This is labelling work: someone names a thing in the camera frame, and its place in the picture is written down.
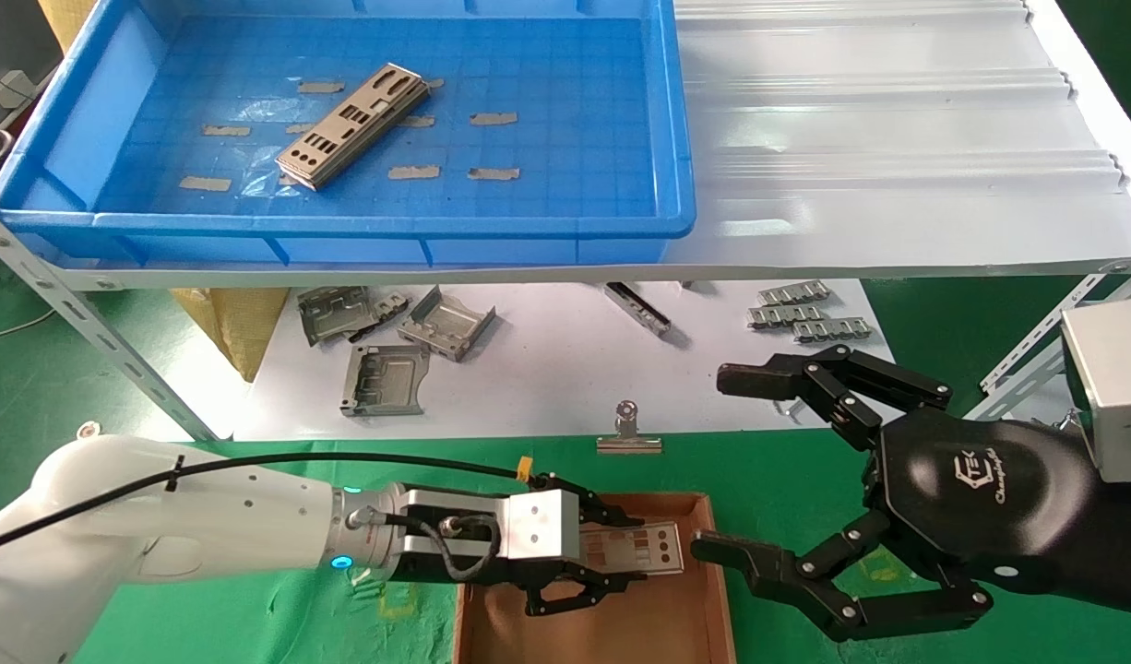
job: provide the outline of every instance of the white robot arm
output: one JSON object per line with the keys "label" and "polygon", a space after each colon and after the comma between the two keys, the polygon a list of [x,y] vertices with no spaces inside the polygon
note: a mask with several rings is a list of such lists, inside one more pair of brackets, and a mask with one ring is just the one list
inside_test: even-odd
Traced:
{"label": "white robot arm", "polygon": [[[513,476],[396,455],[295,457]],[[0,664],[71,661],[120,584],[355,563],[381,580],[512,583],[528,594],[527,613],[544,615],[596,604],[639,577],[575,561],[580,521],[641,521],[552,474],[511,497],[397,483],[360,492],[252,465],[270,462],[287,458],[228,459],[135,437],[86,438],[55,451],[0,511]],[[570,597],[579,602],[541,600],[558,577],[582,577],[581,596]]]}

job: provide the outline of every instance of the yellow tag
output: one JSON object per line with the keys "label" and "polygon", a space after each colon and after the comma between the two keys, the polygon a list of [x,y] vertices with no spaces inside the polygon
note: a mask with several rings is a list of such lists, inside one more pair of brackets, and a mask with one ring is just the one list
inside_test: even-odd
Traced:
{"label": "yellow tag", "polygon": [[516,464],[516,478],[519,482],[528,482],[528,474],[533,472],[533,458],[520,457],[520,463]]}

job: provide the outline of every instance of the cable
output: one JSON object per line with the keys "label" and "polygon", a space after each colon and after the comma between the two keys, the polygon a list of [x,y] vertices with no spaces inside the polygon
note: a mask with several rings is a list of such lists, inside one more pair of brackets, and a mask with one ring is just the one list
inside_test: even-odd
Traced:
{"label": "cable", "polygon": [[8,89],[10,89],[10,92],[14,92],[16,94],[20,94],[21,97],[25,97],[25,100],[28,100],[29,102],[37,101],[37,97],[32,96],[32,94],[21,93],[21,92],[19,92],[15,87],[10,87],[10,85],[8,85],[7,83],[5,83],[3,79],[1,79],[1,78],[0,78],[0,85],[2,85],[2,87],[7,87]]}
{"label": "cable", "polygon": [[54,313],[57,313],[55,310],[48,310],[48,313],[45,313],[45,316],[40,317],[38,319],[29,320],[28,322],[25,322],[23,325],[17,325],[17,327],[10,327],[8,329],[1,329],[0,337],[7,337],[8,335],[12,335],[12,333],[19,333],[19,331],[21,331],[21,329],[25,329],[27,327],[33,327],[33,325],[38,325],[38,324],[45,322]]}
{"label": "cable", "polygon": [[[515,478],[515,472],[508,471],[506,467],[481,466],[481,464],[477,463],[451,462],[451,459],[447,458],[407,457],[407,455],[404,454],[381,454],[372,451],[297,451],[262,454],[257,457],[221,458],[216,462],[195,463],[192,466],[170,467],[167,471],[156,472],[156,474],[147,475],[147,477],[140,477],[133,482],[122,484],[122,486],[111,489],[111,491],[103,492],[103,494],[93,497],[93,499],[86,499],[79,503],[71,505],[68,508],[50,514],[48,517],[40,517],[35,521],[17,526],[16,528],[8,531],[8,533],[1,534],[0,546],[7,545],[10,542],[16,542],[18,538],[34,534],[43,528],[60,524],[60,521],[64,521],[68,518],[79,516],[79,514],[89,511],[90,509],[119,500],[120,497],[133,494],[135,492],[141,491],[141,489],[147,489],[148,486],[156,486],[156,484],[173,482],[190,475],[200,475],[204,472],[227,471],[230,467],[266,466],[268,463],[290,462],[402,463],[406,464],[406,466],[447,467],[447,469],[450,471],[477,472],[481,475],[494,475],[495,477],[507,477],[509,480]],[[494,536],[498,536],[498,531],[495,531]]]}
{"label": "cable", "polygon": [[490,514],[468,514],[467,517],[456,518],[456,524],[459,526],[472,526],[481,525],[486,526],[491,531],[491,545],[487,547],[487,553],[482,555],[480,560],[473,563],[472,567],[466,568],[466,570],[459,570],[455,567],[455,559],[451,558],[451,547],[447,546],[447,540],[443,540],[442,533],[439,533],[434,526],[431,526],[426,521],[421,520],[421,518],[405,517],[402,514],[388,514],[385,517],[385,524],[389,526],[406,526],[409,528],[417,528],[422,531],[423,535],[430,537],[431,542],[434,542],[434,546],[438,546],[438,553],[443,555],[443,567],[447,568],[447,576],[451,577],[452,581],[459,584],[468,583],[475,577],[480,576],[483,568],[492,562],[499,554],[499,521],[495,521],[495,517],[490,516]]}

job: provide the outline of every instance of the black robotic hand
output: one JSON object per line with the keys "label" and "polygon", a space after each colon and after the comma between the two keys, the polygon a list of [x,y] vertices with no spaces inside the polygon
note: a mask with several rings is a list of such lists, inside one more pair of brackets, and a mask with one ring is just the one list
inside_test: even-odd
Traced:
{"label": "black robotic hand", "polygon": [[[697,532],[698,560],[735,568],[754,596],[798,610],[834,640],[970,627],[992,607],[976,581],[1131,612],[1131,484],[1098,476],[1080,437],[1024,422],[947,415],[950,388],[848,346],[726,364],[718,390],[802,398],[869,454],[869,510],[805,555]],[[883,426],[856,398],[906,412]],[[939,589],[854,600],[832,579],[878,545]]]}

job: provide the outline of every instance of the blue crate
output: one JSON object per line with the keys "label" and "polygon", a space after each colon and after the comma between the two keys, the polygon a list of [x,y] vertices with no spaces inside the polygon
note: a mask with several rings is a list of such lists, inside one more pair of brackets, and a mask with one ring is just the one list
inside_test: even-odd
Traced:
{"label": "blue crate", "polygon": [[[279,186],[287,126],[385,62],[443,80],[414,111],[434,126],[394,128],[320,192]],[[442,176],[386,175],[428,164]],[[697,214],[672,1],[102,0],[8,158],[0,212],[68,257],[138,265],[656,262]]]}

